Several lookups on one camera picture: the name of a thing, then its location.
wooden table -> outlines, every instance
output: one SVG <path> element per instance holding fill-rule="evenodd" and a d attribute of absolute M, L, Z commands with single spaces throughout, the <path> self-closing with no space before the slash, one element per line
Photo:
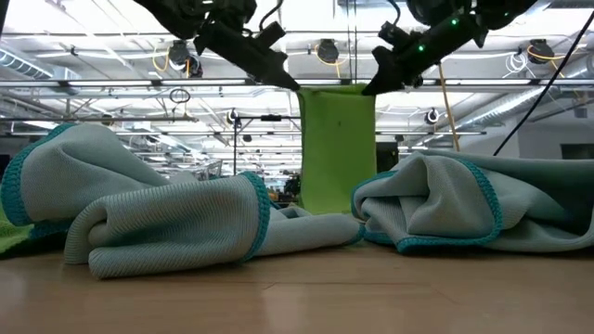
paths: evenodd
<path fill-rule="evenodd" d="M 53 253 L 0 262 L 0 333 L 591 333 L 592 259 L 360 243 L 98 281 Z"/>

green cloth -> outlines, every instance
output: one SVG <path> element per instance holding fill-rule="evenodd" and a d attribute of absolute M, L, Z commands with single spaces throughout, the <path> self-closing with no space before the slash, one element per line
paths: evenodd
<path fill-rule="evenodd" d="M 363 85 L 303 88 L 303 207 L 349 212 L 351 192 L 376 173 L 375 97 Z"/>
<path fill-rule="evenodd" d="M 32 229 L 32 225 L 16 227 L 11 224 L 4 214 L 2 203 L 0 203 L 0 255 L 26 241 Z"/>

knit fabric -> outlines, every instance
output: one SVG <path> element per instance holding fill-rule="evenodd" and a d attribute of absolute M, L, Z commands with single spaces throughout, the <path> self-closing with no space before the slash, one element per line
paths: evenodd
<path fill-rule="evenodd" d="M 303 207 L 349 212 L 353 187 L 376 173 L 375 97 L 363 86 L 303 88 Z"/>
<path fill-rule="evenodd" d="M 592 161 L 427 151 L 358 186 L 353 212 L 367 220 L 365 239 L 403 253 L 431 246 L 572 251 L 594 244 L 593 186 Z"/>
<path fill-rule="evenodd" d="M 167 180 L 102 126 L 61 127 L 23 152 L 8 166 L 10 191 L 2 190 L 13 225 L 0 229 L 0 245 L 68 230 L 66 263 L 88 263 L 98 278 L 242 263 L 362 238 L 347 215 L 272 209 L 253 173 Z"/>

crumpled towel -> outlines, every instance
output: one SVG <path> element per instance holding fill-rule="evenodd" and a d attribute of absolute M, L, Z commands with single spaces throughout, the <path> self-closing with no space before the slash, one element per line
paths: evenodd
<path fill-rule="evenodd" d="M 365 239 L 399 252 L 431 246 L 573 251 L 594 244 L 594 161 L 443 151 L 411 155 L 359 185 Z"/>
<path fill-rule="evenodd" d="M 352 216 L 270 208 L 253 173 L 167 180 L 99 125 L 61 125 L 25 148 L 0 197 L 13 225 L 68 230 L 66 263 L 89 263 L 99 278 L 349 244 L 364 232 Z"/>

industrial ceiling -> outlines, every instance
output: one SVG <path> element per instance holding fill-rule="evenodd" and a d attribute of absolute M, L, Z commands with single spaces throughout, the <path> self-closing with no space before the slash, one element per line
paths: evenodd
<path fill-rule="evenodd" d="M 377 65 L 370 52 L 377 45 L 385 45 L 376 36 L 377 31 L 386 20 L 394 20 L 395 12 L 383 1 L 357 0 L 357 9 L 354 2 L 348 1 L 347 8 L 347 2 L 342 0 L 286 0 L 279 12 L 271 17 L 270 20 L 278 20 L 288 32 L 273 48 L 289 55 L 285 67 L 293 78 L 311 84 L 339 84 L 340 80 L 343 84 L 354 84 L 364 83 L 375 74 Z M 260 18 L 276 3 L 277 0 L 259 0 L 258 9 L 247 28 L 256 31 Z M 554 69 L 549 64 L 535 65 L 527 61 L 526 47 L 531 40 L 546 39 L 554 52 L 563 56 L 590 14 L 585 7 L 592 7 L 592 3 L 539 1 L 533 10 L 508 27 L 491 32 L 483 49 L 470 43 L 444 59 L 445 77 L 452 86 L 448 99 L 458 124 L 466 131 L 488 132 L 490 127 L 508 117 L 508 109 L 518 108 L 509 101 L 505 105 L 506 98 L 513 101 L 513 97 L 526 100 L 534 97 L 531 92 L 538 88 L 528 84 L 526 79 L 548 79 Z M 412 18 L 406 5 L 401 7 L 403 13 L 399 26 L 409 30 L 426 29 Z M 594 49 L 594 38 L 591 37 L 587 33 L 580 41 L 572 61 L 584 64 L 582 67 L 574 64 L 575 73 L 566 73 L 568 79 L 591 79 L 594 75 L 589 54 Z M 340 51 L 340 66 L 324 64 L 312 52 L 320 39 L 335 41 Z M 167 160 L 155 152 L 158 149 L 159 152 L 171 152 L 173 156 L 183 152 L 193 154 L 192 157 L 197 158 L 189 160 L 189 167 L 211 159 L 223 160 L 224 173 L 230 171 L 233 149 L 228 142 L 231 135 L 174 133 L 228 132 L 231 126 L 226 122 L 226 116 L 232 109 L 240 116 L 299 116 L 295 94 L 270 86 L 244 84 L 245 72 L 208 50 L 200 57 L 200 62 L 203 78 L 210 81 L 185 87 L 192 97 L 188 103 L 175 104 L 170 100 L 170 93 L 176 88 L 173 85 L 161 88 L 150 84 L 126 86 L 128 80 L 186 79 L 185 73 L 167 62 L 166 51 L 173 40 L 175 38 L 146 9 L 132 0 L 12 0 L 0 44 L 1 80 L 95 80 L 105 83 L 71 90 L 5 84 L 0 87 L 0 115 L 49 119 L 64 115 L 81 119 L 101 118 L 108 114 L 125 117 L 134 121 L 113 124 L 115 131 L 170 133 L 157 134 L 157 138 L 164 139 L 157 143 L 142 135 L 123 135 L 123 141 L 139 153 L 139 157 L 155 163 L 157 169 L 171 169 L 171 164 L 165 163 Z M 23 61 L 24 66 L 16 67 L 14 58 Z M 431 68 L 424 77 L 431 82 L 431 79 L 439 78 L 439 73 Z M 481 81 L 473 83 L 472 79 Z M 543 106 L 534 117 L 555 109 L 551 106 L 570 108 L 575 101 L 570 93 L 582 90 L 588 90 L 588 86 L 558 87 L 554 92 L 556 95 L 548 101 L 549 106 Z M 394 134 L 418 133 L 405 135 L 404 145 L 451 143 L 448 135 L 422 134 L 439 132 L 446 125 L 445 118 L 433 126 L 425 123 L 425 114 L 432 109 L 442 114 L 445 112 L 438 83 L 428 84 L 420 90 L 378 96 L 376 128 L 383 132 L 378 134 L 378 140 L 394 141 Z M 178 120 L 173 122 L 170 119 L 175 115 Z M 139 120 L 145 117 L 151 121 Z M 10 130 L 15 131 L 13 124 L 3 125 L 5 131 L 10 126 Z M 17 130 L 46 131 L 53 126 L 55 122 L 29 122 L 17 124 Z M 239 171 L 265 169 L 278 171 L 272 172 L 277 175 L 282 170 L 299 169 L 299 129 L 298 119 L 252 122 L 245 131 L 262 132 L 263 135 L 254 135 L 249 143 L 239 142 L 245 152 L 240 158 Z M 285 135 L 272 132 L 285 132 Z M 255 154 L 256 147 L 260 147 L 259 154 Z M 183 163 L 178 163 L 176 169 L 186 169 L 188 166 Z"/>

